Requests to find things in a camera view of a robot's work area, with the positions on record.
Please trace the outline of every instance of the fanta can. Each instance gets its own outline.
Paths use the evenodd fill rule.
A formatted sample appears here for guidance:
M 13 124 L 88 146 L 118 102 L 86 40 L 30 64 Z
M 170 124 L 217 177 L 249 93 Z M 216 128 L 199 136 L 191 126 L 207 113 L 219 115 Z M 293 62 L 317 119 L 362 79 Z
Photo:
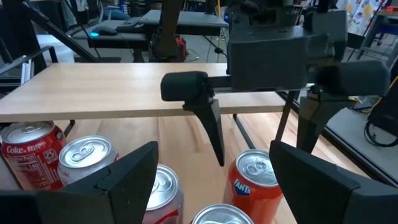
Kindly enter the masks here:
M 255 224 L 271 224 L 282 197 L 268 152 L 244 151 L 229 167 L 223 203 L 241 209 Z

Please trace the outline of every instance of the wooden table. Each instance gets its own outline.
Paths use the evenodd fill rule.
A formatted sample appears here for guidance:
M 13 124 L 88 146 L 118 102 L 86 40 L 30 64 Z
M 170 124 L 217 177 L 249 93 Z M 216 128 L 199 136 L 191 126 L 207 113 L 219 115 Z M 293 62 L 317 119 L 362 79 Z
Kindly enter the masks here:
M 182 102 L 164 102 L 160 81 L 169 72 L 225 75 L 222 63 L 55 64 L 0 100 L 0 122 L 192 115 Z M 217 95 L 221 113 L 282 111 L 274 92 Z
M 67 141 L 99 134 L 111 140 L 120 156 L 148 141 L 158 141 L 159 163 L 171 167 L 183 187 L 183 223 L 188 224 L 203 207 L 221 202 L 228 166 L 248 146 L 232 116 L 222 115 L 226 166 L 220 167 L 199 120 L 194 116 L 173 116 L 190 114 L 182 111 L 180 103 L 160 100 L 160 78 L 166 72 L 185 70 L 204 70 L 209 75 L 222 75 L 224 69 L 223 64 L 53 65 L 0 100 L 0 120 L 84 118 L 76 121 Z M 256 113 L 240 117 L 258 148 L 268 150 L 270 141 L 275 138 L 281 113 L 257 112 L 281 111 L 283 100 L 275 93 L 226 94 L 220 95 L 219 99 L 223 113 Z M 123 119 L 88 119 L 113 116 Z M 146 118 L 125 118 L 140 116 Z M 67 121 L 56 123 L 61 128 L 68 124 Z M 292 114 L 282 140 L 295 145 L 296 130 L 297 117 Z M 322 138 L 313 154 L 364 175 Z M 23 178 L 22 182 L 29 188 Z M 294 223 L 295 219 L 283 199 L 273 224 Z

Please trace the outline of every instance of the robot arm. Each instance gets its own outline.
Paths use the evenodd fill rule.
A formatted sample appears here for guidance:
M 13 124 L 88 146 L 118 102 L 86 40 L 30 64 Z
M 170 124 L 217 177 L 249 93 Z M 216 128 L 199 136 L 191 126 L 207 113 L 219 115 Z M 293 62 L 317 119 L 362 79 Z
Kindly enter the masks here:
M 163 78 L 162 99 L 184 101 L 183 108 L 198 116 L 221 166 L 224 147 L 216 93 L 297 91 L 312 83 L 301 99 L 298 123 L 297 147 L 307 152 L 312 152 L 329 119 L 355 104 L 349 96 L 386 94 L 389 72 L 382 62 L 341 63 L 346 13 L 327 10 L 329 5 L 329 1 L 321 2 L 305 15 L 303 26 L 295 26 L 292 2 L 235 1 L 227 49 L 230 76 L 183 72 Z

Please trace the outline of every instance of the red can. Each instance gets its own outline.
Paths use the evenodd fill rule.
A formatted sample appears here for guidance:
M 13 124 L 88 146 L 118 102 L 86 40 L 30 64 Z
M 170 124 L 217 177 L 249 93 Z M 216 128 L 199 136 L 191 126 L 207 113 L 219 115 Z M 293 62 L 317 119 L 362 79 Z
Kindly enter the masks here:
M 11 169 L 23 173 L 34 189 L 63 187 L 57 167 L 65 144 L 65 136 L 52 121 L 13 124 L 2 134 L 4 157 Z
M 223 203 L 240 208 L 255 224 L 271 224 L 282 197 L 268 152 L 244 151 L 229 167 Z

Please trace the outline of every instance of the gripper jaw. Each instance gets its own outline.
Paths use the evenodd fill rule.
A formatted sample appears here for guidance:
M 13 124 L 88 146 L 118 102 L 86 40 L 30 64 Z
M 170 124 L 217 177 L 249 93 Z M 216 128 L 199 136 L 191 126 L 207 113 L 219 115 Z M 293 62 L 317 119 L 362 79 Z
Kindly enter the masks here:
M 160 83 L 164 101 L 184 101 L 184 110 L 193 112 L 209 136 L 218 163 L 224 166 L 224 141 L 218 100 L 207 83 L 205 72 L 167 73 Z

